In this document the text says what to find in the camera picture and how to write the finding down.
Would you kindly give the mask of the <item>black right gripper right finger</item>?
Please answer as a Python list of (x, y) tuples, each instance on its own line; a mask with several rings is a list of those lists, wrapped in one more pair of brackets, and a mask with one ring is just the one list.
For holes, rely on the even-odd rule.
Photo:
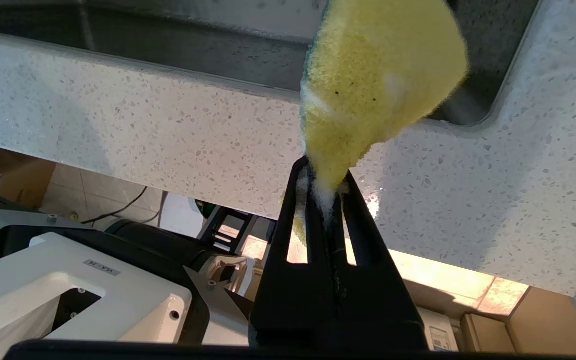
[(418, 310), (351, 173), (334, 196), (329, 248), (337, 310), (343, 321), (384, 331), (423, 330)]

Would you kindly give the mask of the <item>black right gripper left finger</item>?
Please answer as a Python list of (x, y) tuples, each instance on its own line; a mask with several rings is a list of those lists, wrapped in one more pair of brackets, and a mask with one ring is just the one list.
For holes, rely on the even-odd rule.
[[(297, 205), (304, 205), (308, 260), (288, 262)], [(293, 165), (270, 240), (251, 325), (258, 331), (312, 330), (338, 316), (331, 235), (314, 198), (314, 171), (304, 156)]]

